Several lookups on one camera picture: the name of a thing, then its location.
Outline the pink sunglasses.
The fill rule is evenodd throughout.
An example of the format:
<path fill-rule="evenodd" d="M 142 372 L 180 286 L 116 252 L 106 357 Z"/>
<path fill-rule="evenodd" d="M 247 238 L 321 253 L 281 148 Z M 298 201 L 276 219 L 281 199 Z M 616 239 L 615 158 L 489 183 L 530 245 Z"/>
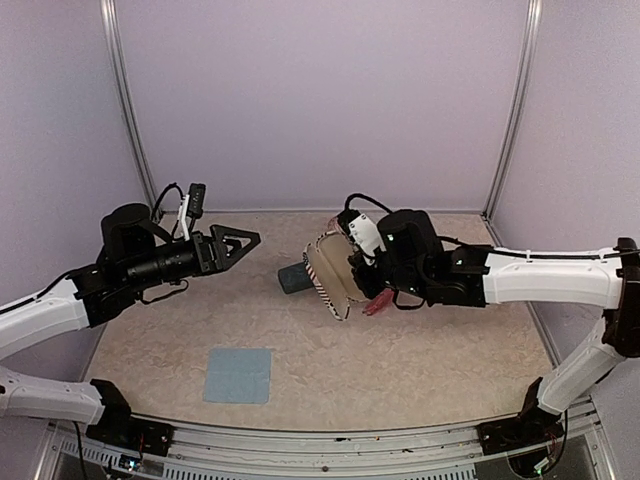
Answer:
<path fill-rule="evenodd" d="M 394 292 L 392 290 L 386 289 L 380 294 L 378 294 L 374 299 L 371 299 L 367 302 L 367 304 L 362 308 L 362 313 L 366 316 L 373 316 L 377 313 L 382 312 L 389 305 L 392 304 L 394 297 Z"/>

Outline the american flag glasses case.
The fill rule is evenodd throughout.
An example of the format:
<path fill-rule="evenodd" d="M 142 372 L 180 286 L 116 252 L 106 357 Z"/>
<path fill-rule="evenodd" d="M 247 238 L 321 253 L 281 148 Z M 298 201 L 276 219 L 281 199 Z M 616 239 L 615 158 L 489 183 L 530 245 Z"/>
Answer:
<path fill-rule="evenodd" d="M 339 225 L 338 215 L 327 229 L 303 250 L 306 273 L 321 300 L 337 321 L 349 317 L 353 303 L 366 300 L 356 286 L 349 258 L 357 253 L 355 244 Z"/>

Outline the blue-green leather glasses case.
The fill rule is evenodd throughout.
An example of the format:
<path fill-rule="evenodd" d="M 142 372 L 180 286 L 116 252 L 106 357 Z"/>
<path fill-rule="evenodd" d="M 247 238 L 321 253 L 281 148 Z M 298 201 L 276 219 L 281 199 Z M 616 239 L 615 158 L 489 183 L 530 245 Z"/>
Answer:
<path fill-rule="evenodd" d="M 277 278 L 286 295 L 312 289 L 314 284 L 304 262 L 288 265 L 278 270 Z"/>

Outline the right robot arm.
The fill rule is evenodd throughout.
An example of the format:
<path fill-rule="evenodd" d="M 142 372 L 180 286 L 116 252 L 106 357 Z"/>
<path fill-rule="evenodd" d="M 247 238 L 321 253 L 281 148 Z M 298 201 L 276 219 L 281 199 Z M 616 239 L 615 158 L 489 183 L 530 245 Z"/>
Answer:
<path fill-rule="evenodd" d="M 421 305 L 484 308 L 513 302 L 575 303 L 602 309 L 589 336 L 536 380 L 511 426 L 535 442 L 570 404 L 617 365 L 639 355 L 639 251 L 631 238 L 585 252 L 533 252 L 467 244 L 436 233 L 420 210 L 389 211 L 379 221 L 351 208 L 338 224 L 354 245 L 353 281 L 365 297 L 384 290 Z"/>

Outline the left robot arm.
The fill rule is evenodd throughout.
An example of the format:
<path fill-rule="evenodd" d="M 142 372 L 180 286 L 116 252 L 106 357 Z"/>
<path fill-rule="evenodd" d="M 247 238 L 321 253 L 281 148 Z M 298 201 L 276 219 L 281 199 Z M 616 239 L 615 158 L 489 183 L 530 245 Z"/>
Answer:
<path fill-rule="evenodd" d="M 1 356 L 7 358 L 61 334 L 92 329 L 122 314 L 163 284 L 228 271 L 256 248 L 256 232 L 213 225 L 175 240 L 141 203 L 101 221 L 97 260 L 61 274 L 49 286 L 1 309 Z M 140 424 L 110 381 L 64 382 L 1 370 L 1 414 L 101 426 L 115 442 L 133 443 Z"/>

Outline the left blue cleaning cloth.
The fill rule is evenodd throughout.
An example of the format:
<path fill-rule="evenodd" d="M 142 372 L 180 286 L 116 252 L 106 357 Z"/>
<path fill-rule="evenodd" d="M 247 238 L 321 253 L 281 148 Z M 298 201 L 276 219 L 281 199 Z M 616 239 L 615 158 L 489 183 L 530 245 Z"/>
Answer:
<path fill-rule="evenodd" d="M 217 404 L 269 401 L 272 352 L 264 348 L 214 348 L 209 352 L 203 399 Z"/>

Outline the front aluminium rail base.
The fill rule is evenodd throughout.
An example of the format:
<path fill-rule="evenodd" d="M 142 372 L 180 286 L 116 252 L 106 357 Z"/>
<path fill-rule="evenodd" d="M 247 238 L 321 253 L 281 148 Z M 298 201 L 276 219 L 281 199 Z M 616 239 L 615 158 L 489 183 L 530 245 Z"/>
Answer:
<path fill-rule="evenodd" d="M 517 451 L 483 452 L 474 421 L 420 428 L 294 432 L 171 421 L 166 456 L 47 427 L 36 479 L 490 479 L 513 475 Z"/>

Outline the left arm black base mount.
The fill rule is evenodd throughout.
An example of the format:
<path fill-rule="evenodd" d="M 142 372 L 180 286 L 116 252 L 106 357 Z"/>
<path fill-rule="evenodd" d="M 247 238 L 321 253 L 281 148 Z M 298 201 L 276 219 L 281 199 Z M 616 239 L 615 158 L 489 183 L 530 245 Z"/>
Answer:
<path fill-rule="evenodd" d="M 145 420 L 132 415 L 120 390 L 110 381 L 92 379 L 104 410 L 95 424 L 86 428 L 86 436 L 105 444 L 166 457 L 174 436 L 168 423 Z"/>

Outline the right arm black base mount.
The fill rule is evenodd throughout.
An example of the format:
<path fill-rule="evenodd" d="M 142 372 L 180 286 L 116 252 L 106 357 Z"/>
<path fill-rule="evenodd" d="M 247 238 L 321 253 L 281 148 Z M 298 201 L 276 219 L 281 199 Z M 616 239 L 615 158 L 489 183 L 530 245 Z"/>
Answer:
<path fill-rule="evenodd" d="M 477 427 L 484 455 L 513 451 L 561 437 L 561 413 L 541 409 L 538 392 L 543 378 L 536 379 L 528 388 L 521 411 L 515 416 L 480 423 Z"/>

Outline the left aluminium frame post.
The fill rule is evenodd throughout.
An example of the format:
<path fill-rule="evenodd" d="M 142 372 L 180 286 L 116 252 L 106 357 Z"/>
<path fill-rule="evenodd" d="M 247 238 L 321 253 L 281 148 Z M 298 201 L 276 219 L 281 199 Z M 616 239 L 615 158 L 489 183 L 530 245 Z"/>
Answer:
<path fill-rule="evenodd" d="M 119 31 L 116 2 L 114 0 L 101 0 L 100 11 L 121 114 L 133 154 L 135 171 L 141 184 L 146 202 L 150 206 L 153 206 L 158 199 L 158 193 L 146 158 L 136 118 L 134 103 L 127 77 L 124 49 Z"/>

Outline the aluminium frame post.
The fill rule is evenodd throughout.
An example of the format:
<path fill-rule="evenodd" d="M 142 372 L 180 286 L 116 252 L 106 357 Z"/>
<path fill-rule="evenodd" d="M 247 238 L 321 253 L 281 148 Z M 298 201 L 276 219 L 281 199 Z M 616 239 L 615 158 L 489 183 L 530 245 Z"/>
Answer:
<path fill-rule="evenodd" d="M 119 31 L 116 2 L 114 0 L 101 0 L 100 11 L 121 114 L 133 154 L 135 171 L 141 184 L 146 202 L 150 206 L 153 206 L 158 199 L 158 193 L 146 158 L 136 118 L 134 103 L 127 77 L 124 49 Z"/>
<path fill-rule="evenodd" d="M 542 11 L 542 0 L 530 0 L 528 2 L 514 92 L 509 108 L 505 132 L 501 142 L 498 164 L 482 212 L 483 218 L 487 223 L 492 223 L 496 216 L 499 201 L 506 186 L 509 168 L 513 160 L 514 149 L 525 111 L 530 77 L 534 65 Z"/>

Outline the right aluminium frame post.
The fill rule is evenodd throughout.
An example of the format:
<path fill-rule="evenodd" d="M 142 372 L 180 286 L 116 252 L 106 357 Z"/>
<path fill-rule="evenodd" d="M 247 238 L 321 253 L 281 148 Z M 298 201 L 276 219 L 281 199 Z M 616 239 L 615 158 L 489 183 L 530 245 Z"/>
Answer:
<path fill-rule="evenodd" d="M 499 201 L 506 186 L 509 168 L 513 160 L 514 149 L 525 111 L 530 77 L 534 65 L 542 11 L 542 0 L 530 0 L 528 2 L 514 92 L 509 108 L 505 132 L 501 142 L 498 164 L 482 212 L 483 218 L 487 223 L 492 223 L 496 216 Z"/>

